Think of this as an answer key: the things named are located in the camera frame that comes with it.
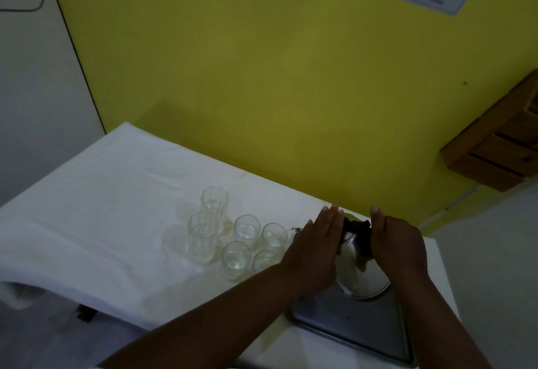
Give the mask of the person's left hand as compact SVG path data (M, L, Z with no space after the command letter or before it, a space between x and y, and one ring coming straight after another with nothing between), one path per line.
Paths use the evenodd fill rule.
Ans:
M336 281L335 258L340 245L344 211L340 209L340 235L329 236L331 207L323 207L313 221L315 237L305 238L305 227L294 236L286 250L279 270L283 272L286 290L293 300L314 296L331 287Z

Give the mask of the person's right hand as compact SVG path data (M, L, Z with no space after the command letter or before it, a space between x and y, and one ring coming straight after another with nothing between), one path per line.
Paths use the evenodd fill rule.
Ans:
M420 230L403 219L388 217L388 232L371 235L375 261L395 288L427 280L427 252Z

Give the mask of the steel kettle with black handle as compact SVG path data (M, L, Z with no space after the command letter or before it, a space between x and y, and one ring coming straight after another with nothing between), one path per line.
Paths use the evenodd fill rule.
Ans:
M292 235L290 245L301 229L294 227L289 230ZM345 213L333 285L342 295L359 301L377 298L390 287L389 278L373 257L371 235L369 220Z

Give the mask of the person's left forearm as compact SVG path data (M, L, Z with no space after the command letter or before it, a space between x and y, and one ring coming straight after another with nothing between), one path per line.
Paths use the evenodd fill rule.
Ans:
M314 280L272 266L126 345L99 369L227 369Z

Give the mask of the person's right forearm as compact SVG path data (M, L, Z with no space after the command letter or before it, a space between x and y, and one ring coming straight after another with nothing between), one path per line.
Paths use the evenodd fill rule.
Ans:
M493 369L428 275L393 287L419 369Z

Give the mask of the small round drinking glass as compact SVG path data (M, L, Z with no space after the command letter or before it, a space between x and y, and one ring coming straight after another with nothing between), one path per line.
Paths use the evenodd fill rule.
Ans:
M286 228L279 223L268 223L261 231L260 249L270 250L281 257L285 252L287 240Z
M247 244L232 241L225 245L221 253L224 276L229 281L238 281L251 263L252 253Z
M260 250L256 253L252 261L252 270L258 274L267 268L279 264L281 254L275 250Z
M255 249L260 233L261 224L252 215L239 216L233 226L234 241L244 243L250 250Z

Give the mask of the tall faceted drinking glass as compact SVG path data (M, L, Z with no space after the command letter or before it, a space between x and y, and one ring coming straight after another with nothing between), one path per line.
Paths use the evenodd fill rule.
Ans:
M218 233L224 229L228 203L229 194L221 187L211 186L205 189L201 195L201 208L203 211L209 211L215 215L218 221Z
M187 224L187 249L190 258L198 264L211 262L215 249L219 220L210 211L199 211L192 215Z

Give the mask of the steel tray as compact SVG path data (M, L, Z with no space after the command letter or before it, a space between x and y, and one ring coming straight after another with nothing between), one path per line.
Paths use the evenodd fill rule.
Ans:
M294 302L285 316L295 326L354 350L401 367L418 366L390 284L368 299L348 297L333 287Z

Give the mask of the white tablecloth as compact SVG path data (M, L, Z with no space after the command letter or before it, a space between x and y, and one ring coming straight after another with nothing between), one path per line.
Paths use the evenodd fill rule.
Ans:
M330 203L125 123L0 206L0 283L53 292L148 333L247 280L188 255L203 190L226 216L303 228ZM227 369L407 369L281 314Z

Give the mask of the white wall conduit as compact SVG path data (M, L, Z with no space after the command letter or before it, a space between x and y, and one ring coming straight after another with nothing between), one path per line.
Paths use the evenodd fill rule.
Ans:
M442 218L448 211L456 207L457 205L461 204L462 202L468 200L470 197L475 195L480 190L484 189L485 186L482 184L475 184L472 188L465 191L463 194L459 195L456 199L446 204L441 210L439 210L434 215L428 217L426 220L421 222L418 225L419 230L423 230L427 228L429 225L433 224L434 222L438 221L440 218Z

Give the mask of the wooden wall rack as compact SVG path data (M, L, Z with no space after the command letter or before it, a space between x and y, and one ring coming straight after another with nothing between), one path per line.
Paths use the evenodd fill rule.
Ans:
M440 149L447 168L499 192L538 175L538 68Z

